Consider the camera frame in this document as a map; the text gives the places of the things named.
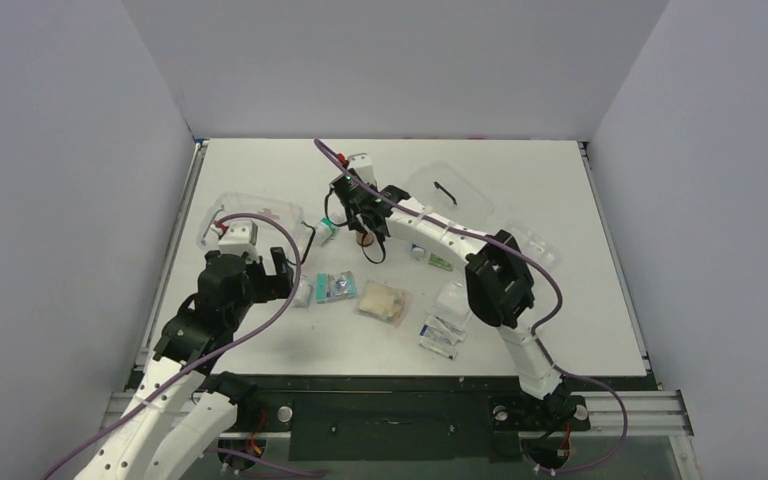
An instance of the white tabletop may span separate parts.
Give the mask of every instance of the white tabletop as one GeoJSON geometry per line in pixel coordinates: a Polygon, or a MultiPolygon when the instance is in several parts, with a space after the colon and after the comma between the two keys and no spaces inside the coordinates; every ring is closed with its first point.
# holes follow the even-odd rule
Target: white tabletop
{"type": "MultiPolygon", "coordinates": [[[[555,141],[330,140],[345,154],[366,152],[375,162],[379,186],[404,185],[410,174],[447,162],[488,197],[495,211],[483,229],[495,232],[516,219],[551,242],[562,262],[554,276],[565,303],[540,335],[558,364],[598,376],[644,375],[629,312],[617,279],[578,145],[555,141]]],[[[199,224],[220,194],[228,191],[281,199],[304,208],[305,219],[322,217],[322,200],[337,176],[311,140],[211,139],[172,266],[152,342],[187,295],[196,291],[204,251],[199,224]]],[[[332,211],[339,202],[333,198],[332,211]]],[[[400,240],[387,240],[387,261],[370,264],[354,233],[341,231],[314,246],[303,271],[352,270],[358,286],[371,279],[413,293],[399,328],[355,314],[356,300],[291,308],[274,325],[220,359],[214,372],[291,375],[514,375],[514,365],[494,328],[473,318],[455,360],[421,348],[425,311],[442,286],[462,273],[446,272],[409,257],[400,240]]],[[[263,241],[261,255],[268,257],[263,241]]],[[[369,255],[377,258],[376,246],[369,255]]],[[[554,305],[551,289],[534,272],[540,316],[554,305]]],[[[265,321],[278,302],[255,305],[238,336],[265,321]]]]}

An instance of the clear plastic container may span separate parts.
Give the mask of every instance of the clear plastic container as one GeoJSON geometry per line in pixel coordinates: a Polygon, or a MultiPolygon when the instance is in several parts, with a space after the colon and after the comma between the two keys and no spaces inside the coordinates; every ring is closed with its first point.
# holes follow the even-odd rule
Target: clear plastic container
{"type": "MultiPolygon", "coordinates": [[[[219,236],[210,229],[216,220],[232,213],[259,213],[272,218],[286,228],[293,236],[299,247],[299,253],[304,251],[310,236],[310,230],[302,222],[304,211],[295,203],[258,197],[240,192],[225,192],[216,199],[216,202],[204,214],[199,224],[196,243],[202,250],[216,250],[219,236]]],[[[269,248],[283,247],[287,257],[292,260],[292,250],[281,232],[265,222],[257,222],[258,237],[257,247],[260,255],[268,256],[269,248]]]]}
{"type": "Polygon", "coordinates": [[[434,213],[471,229],[481,230],[495,209],[486,195],[443,162],[432,163],[414,172],[405,182],[404,189],[422,204],[434,207],[434,213]]]}
{"type": "Polygon", "coordinates": [[[509,220],[502,227],[514,236],[520,251],[548,272],[554,272],[561,263],[558,249],[519,220],[509,220]]]}
{"type": "Polygon", "coordinates": [[[466,286],[458,281],[447,283],[428,309],[428,313],[443,320],[459,332],[466,330],[472,317],[466,286]]]}

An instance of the screw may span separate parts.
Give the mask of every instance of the screw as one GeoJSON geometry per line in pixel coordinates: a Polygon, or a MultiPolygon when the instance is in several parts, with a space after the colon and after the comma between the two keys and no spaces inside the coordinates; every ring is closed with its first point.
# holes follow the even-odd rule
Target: screw
{"type": "Polygon", "coordinates": [[[495,418],[497,422],[504,422],[508,419],[508,411],[504,405],[496,405],[493,407],[493,418],[495,418]]]}
{"type": "Polygon", "coordinates": [[[287,423],[293,418],[293,409],[288,406],[283,406],[278,409],[278,420],[283,423],[287,423]]]}

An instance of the gray wall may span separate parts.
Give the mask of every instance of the gray wall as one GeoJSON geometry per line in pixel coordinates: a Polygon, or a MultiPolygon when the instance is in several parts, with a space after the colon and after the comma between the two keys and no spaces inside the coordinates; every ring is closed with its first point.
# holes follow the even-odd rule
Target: gray wall
{"type": "Polygon", "coordinates": [[[95,432],[121,388],[193,144],[118,0],[6,3],[0,479],[16,479],[95,432]]]}
{"type": "Polygon", "coordinates": [[[667,0],[124,0],[196,135],[589,139],[667,0]]]}
{"type": "Polygon", "coordinates": [[[768,2],[672,0],[590,153],[703,473],[768,478],[768,2]]]}

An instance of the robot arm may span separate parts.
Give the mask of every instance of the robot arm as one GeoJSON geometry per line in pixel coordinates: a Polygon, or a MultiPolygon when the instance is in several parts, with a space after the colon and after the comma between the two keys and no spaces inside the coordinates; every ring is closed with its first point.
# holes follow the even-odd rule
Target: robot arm
{"type": "MultiPolygon", "coordinates": [[[[349,157],[344,166],[375,188],[369,157],[360,157],[362,168],[356,168],[355,158],[358,157],[349,157]]],[[[399,206],[420,212],[419,217],[382,202],[358,188],[350,177],[344,175],[331,182],[331,189],[346,210],[349,229],[372,233],[382,243],[387,237],[405,240],[443,258],[456,268],[463,268],[470,309],[481,321],[499,332],[514,361],[520,388],[537,399],[544,399],[556,390],[561,383],[561,375],[552,368],[529,331],[534,324],[530,315],[534,306],[534,279],[525,262],[498,247],[455,234],[450,229],[468,228],[435,214],[431,207],[398,187],[389,185],[380,193],[399,206]]],[[[516,239],[504,230],[494,235],[472,232],[492,236],[519,251],[516,239]]]]}
{"type": "MultiPolygon", "coordinates": [[[[198,278],[198,292],[187,298],[163,327],[154,356],[125,413],[145,403],[144,398],[184,365],[232,342],[253,304],[288,297],[293,271],[283,249],[270,249],[275,275],[267,275],[255,250],[257,226],[251,221],[234,221],[223,227],[219,250],[205,255],[206,267],[198,278]]],[[[246,411],[245,401],[252,393],[233,377],[222,374],[217,377],[219,383],[207,382],[208,393],[170,433],[175,414],[202,385],[215,363],[205,363],[146,404],[131,421],[107,437],[75,478],[179,478],[204,447],[246,411]]]]}

